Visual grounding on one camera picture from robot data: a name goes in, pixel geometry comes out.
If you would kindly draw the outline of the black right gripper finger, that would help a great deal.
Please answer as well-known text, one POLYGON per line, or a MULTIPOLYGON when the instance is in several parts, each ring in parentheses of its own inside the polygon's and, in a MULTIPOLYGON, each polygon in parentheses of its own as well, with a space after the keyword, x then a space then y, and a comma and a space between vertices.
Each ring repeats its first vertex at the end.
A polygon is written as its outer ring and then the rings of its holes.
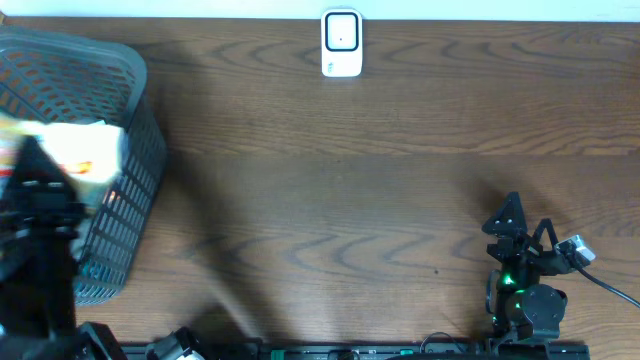
POLYGON ((550 218, 541 219, 532 235, 531 245, 535 250, 542 250, 541 239, 544 234, 548 235, 551 247, 558 244, 558 238, 550 218))
POLYGON ((518 192, 507 194, 499 210, 481 227, 488 235, 516 238, 528 232, 526 218, 518 192))

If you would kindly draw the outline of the yellow snack chip bag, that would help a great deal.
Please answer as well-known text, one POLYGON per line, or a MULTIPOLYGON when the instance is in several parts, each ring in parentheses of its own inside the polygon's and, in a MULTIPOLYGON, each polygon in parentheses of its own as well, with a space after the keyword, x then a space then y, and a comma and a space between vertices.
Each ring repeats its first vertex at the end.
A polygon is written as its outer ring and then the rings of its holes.
POLYGON ((36 140, 46 156, 64 172, 86 206, 98 208, 122 172, 128 152, 123 128, 104 121, 88 124, 49 123, 1 115, 1 186, 17 164, 21 143, 36 140))

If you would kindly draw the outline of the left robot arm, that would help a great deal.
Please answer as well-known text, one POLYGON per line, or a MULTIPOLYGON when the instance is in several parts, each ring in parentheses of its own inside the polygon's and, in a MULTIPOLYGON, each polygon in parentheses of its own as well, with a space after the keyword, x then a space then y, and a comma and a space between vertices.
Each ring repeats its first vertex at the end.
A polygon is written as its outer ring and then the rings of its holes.
POLYGON ((85 216, 63 171, 25 137, 1 194, 2 358, 125 358, 107 326, 76 323, 70 244, 85 216))

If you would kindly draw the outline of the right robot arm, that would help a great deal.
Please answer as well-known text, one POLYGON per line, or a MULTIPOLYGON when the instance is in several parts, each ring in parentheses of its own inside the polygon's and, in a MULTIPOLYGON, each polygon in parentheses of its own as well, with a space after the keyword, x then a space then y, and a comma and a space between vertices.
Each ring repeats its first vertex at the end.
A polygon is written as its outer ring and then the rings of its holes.
POLYGON ((487 253, 501 264, 495 286, 488 290, 495 300, 487 300, 487 311, 494 315, 490 351, 503 347, 542 346, 557 339, 567 306, 566 294, 542 284, 543 276, 564 274, 568 262, 557 249, 558 238, 550 219, 540 221, 533 233, 518 193, 510 192, 482 231, 496 237, 487 253))

